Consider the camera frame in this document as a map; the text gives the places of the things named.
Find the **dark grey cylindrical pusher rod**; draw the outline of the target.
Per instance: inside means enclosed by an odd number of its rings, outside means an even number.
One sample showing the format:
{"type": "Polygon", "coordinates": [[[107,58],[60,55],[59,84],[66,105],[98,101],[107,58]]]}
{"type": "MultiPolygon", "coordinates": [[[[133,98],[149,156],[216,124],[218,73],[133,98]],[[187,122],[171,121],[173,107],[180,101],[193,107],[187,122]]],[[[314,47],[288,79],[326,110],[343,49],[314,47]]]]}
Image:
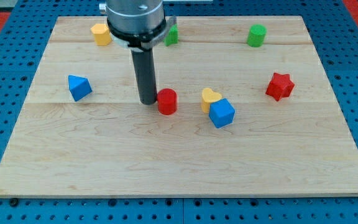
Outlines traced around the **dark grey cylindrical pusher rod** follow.
{"type": "Polygon", "coordinates": [[[131,52],[140,102],[152,105],[157,101],[154,55],[152,49],[131,52]]]}

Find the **green block behind arm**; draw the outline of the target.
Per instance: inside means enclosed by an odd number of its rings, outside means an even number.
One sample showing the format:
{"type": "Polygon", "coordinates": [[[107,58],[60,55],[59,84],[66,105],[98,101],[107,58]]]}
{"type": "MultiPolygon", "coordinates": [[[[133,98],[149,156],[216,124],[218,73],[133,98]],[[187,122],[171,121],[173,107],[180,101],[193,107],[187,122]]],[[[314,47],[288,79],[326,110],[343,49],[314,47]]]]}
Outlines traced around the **green block behind arm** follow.
{"type": "Polygon", "coordinates": [[[170,28],[166,38],[164,39],[164,44],[165,46],[169,46],[177,43],[178,43],[178,27],[177,25],[173,25],[170,28]]]}

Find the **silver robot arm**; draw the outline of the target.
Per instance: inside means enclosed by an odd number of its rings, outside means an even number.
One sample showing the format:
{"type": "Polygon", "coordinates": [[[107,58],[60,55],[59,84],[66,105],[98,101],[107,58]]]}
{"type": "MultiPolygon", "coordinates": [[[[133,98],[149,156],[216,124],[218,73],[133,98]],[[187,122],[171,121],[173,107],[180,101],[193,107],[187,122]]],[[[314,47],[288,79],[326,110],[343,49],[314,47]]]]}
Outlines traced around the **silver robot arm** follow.
{"type": "Polygon", "coordinates": [[[157,101],[153,48],[177,24],[175,16],[166,18],[163,0],[105,0],[99,4],[113,40],[129,49],[135,71],[140,102],[157,101]]]}

